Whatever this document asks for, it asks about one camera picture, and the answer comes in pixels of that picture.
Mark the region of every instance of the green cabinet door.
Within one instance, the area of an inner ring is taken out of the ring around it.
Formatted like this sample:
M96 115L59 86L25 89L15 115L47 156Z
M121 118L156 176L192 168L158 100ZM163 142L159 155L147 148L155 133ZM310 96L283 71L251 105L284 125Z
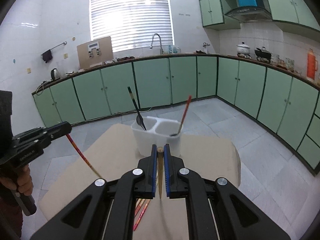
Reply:
M171 103L169 60L141 60L133 63L140 107L165 106Z
M265 75L266 67L239 61L235 105L254 118L258 115Z
M296 78L292 80L289 102L278 135L297 149L307 131L316 106L318 90Z
M33 98L45 126L50 127L61 122L49 88L33 95Z
M84 121L72 79L53 85L50 90L62 121L70 124Z
M234 104L236 98L239 61L219 58L217 95Z
M197 57L198 68L198 98L216 94L217 58Z
M271 68L267 69L266 85L258 121L275 133L279 128L288 102L291 80L292 77L287 74Z
M200 0L200 9L202 17L202 25L207 26L212 24L209 0Z
M188 96L197 97L196 57L169 58L171 73L172 103L188 100Z
M278 21L298 23L292 0L268 0L272 18Z
M212 24L223 23L223 13L220 0L209 0Z
M308 137L305 136L298 153L315 169L320 161L320 148Z
M100 70L77 76L73 82L86 120L110 115Z
M132 64L125 63L101 70L104 85L106 87L111 113L128 112L134 109L128 87L137 100L136 88L132 72Z
M314 140L317 145L320 145L320 119L316 115L312 118L307 135Z
M292 0L298 15L298 21L300 24L314 28L320 31L320 26L310 11L308 5L304 2L304 0Z

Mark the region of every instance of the window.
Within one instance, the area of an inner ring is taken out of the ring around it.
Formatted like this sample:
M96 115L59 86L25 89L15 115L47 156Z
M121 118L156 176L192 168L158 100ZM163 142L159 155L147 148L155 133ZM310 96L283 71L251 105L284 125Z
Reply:
M173 44L169 0L90 0L91 40L111 36L113 52ZM159 45L156 36L154 45Z

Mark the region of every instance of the towel rack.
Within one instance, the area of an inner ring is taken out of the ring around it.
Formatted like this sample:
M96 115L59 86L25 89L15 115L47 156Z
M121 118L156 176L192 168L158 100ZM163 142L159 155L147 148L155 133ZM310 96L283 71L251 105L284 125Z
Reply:
M61 45L66 45L67 44L67 42L66 41L64 41L63 43L61 43L61 44L59 44L59 45L57 45L57 46L55 46L55 47L53 47L52 49L55 49L56 47L59 47L59 46L61 46Z

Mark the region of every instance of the spoon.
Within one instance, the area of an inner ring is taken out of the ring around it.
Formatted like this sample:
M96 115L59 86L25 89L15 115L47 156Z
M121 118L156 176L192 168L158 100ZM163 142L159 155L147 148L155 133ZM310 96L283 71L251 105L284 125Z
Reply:
M178 135L178 134L181 132L182 125L183 125L184 119L186 118L186 115L187 115L187 111L188 111L190 102L191 102L191 95L189 95L189 98L188 98L188 100L187 100L186 108L184 109L184 112L183 112L183 116L182 116L182 120L181 120L181 123L180 123L180 126L179 126L178 133L171 134L170 136L176 136L176 135Z
M146 129L145 125L144 125L143 118L142 118L142 116L141 116L141 114L139 112L136 100L133 97L133 94L132 94L132 91L131 91L130 87L128 87L128 91L129 91L130 97L132 99L132 102L133 102L134 107L136 108L136 111L137 111L137 114L138 114L137 118L136 118L137 124L140 125L146 131L147 129Z

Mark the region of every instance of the human hand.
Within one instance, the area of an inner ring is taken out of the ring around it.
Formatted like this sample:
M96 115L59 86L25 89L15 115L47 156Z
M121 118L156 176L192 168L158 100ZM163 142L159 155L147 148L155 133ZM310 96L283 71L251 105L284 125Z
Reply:
M16 190L16 184L9 178L0 178L0 183L8 189ZM22 172L17 179L18 191L26 196L30 196L33 190L32 178L30 176L29 165L22 168Z

